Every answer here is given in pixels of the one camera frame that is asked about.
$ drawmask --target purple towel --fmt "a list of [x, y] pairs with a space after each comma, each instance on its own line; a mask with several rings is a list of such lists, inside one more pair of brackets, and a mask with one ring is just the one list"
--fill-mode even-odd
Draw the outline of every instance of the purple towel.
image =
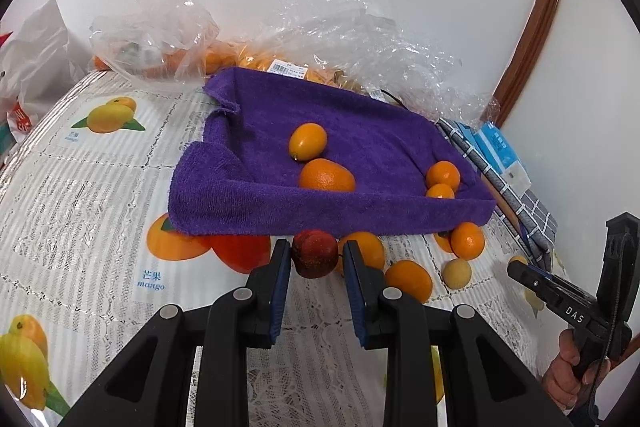
[[[169, 216], [191, 235], [294, 235], [321, 229], [336, 237], [430, 233], [462, 221], [484, 225], [495, 200], [473, 167], [430, 121], [403, 108], [335, 87], [232, 68], [205, 92], [221, 107], [204, 141], [184, 152], [171, 183]], [[289, 137], [305, 122], [327, 132], [327, 159], [347, 167], [355, 192], [298, 188], [302, 164]], [[462, 176], [454, 200], [425, 197], [424, 175], [439, 160]]]

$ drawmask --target green leaf illustration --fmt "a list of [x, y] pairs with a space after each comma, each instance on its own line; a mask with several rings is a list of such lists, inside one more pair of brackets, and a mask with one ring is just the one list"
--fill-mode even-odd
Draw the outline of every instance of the green leaf illustration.
[[131, 120], [129, 120], [128, 122], [126, 122], [121, 129], [129, 129], [132, 131], [146, 131], [146, 129], [144, 127], [142, 127], [140, 125], [140, 122], [138, 120], [136, 120], [135, 118], [132, 118]]
[[174, 224], [167, 217], [162, 222], [162, 227], [160, 227], [160, 230], [164, 230], [165, 232], [173, 232], [175, 230], [175, 227], [174, 227]]
[[78, 129], [80, 127], [87, 127], [87, 125], [86, 125], [86, 117], [82, 118], [82, 120], [80, 120], [79, 122], [76, 122], [75, 124], [73, 124], [71, 126], [71, 129]]
[[49, 388], [47, 389], [47, 407], [53, 412], [57, 412], [60, 416], [64, 416], [71, 409], [52, 381], [49, 382]]

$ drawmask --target checkered cloth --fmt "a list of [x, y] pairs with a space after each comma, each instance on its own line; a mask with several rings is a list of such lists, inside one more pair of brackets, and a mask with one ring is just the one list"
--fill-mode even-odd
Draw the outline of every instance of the checkered cloth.
[[553, 266], [551, 253], [556, 240], [558, 223], [556, 223], [556, 220], [541, 203], [540, 199], [530, 189], [524, 193], [522, 198], [519, 198], [509, 184], [484, 159], [482, 153], [465, 139], [456, 122], [440, 118], [436, 122], [436, 126], [463, 157], [467, 158], [485, 175], [518, 216], [521, 226], [520, 230], [515, 230], [509, 219], [496, 206], [496, 214], [527, 252], [529, 259], [536, 266], [551, 271]]

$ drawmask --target barcode sticker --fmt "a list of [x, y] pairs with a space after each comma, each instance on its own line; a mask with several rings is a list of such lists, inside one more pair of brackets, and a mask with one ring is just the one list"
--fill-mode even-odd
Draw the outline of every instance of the barcode sticker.
[[374, 100], [380, 100], [380, 102], [388, 103], [381, 89], [369, 89], [368, 91], [369, 91], [369, 96]]
[[269, 66], [267, 73], [283, 74], [284, 76], [293, 76], [294, 78], [305, 78], [306, 70], [308, 70], [308, 68], [303, 68], [291, 62], [284, 62], [284, 60], [278, 60], [276, 58], [271, 63], [271, 66]]

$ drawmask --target table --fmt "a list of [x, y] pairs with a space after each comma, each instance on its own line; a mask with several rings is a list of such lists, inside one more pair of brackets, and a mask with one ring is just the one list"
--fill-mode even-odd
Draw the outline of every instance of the table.
[[[136, 102], [144, 130], [95, 134], [78, 126], [92, 108], [118, 97]], [[0, 332], [17, 315], [36, 317], [49, 341], [50, 379], [69, 404], [162, 305], [205, 306], [246, 280], [212, 251], [164, 261], [146, 243], [149, 227], [166, 212], [181, 153], [201, 139], [215, 107], [201, 89], [154, 90], [116, 73], [90, 73], [0, 174]], [[440, 271], [452, 256], [431, 235], [383, 242], [387, 262], [414, 259], [430, 272], [429, 305], [474, 306], [539, 373], [553, 353], [538, 352], [541, 323], [506, 273], [507, 261], [522, 252], [495, 214], [484, 233], [485, 251], [459, 291], [444, 285]], [[276, 346], [248, 354], [252, 425], [381, 425], [385, 359], [383, 351], [360, 348], [340, 275], [307, 280], [293, 270]], [[198, 363], [196, 357], [188, 424]], [[439, 413], [444, 417], [444, 401]], [[49, 426], [60, 421], [48, 408], [31, 417]]]

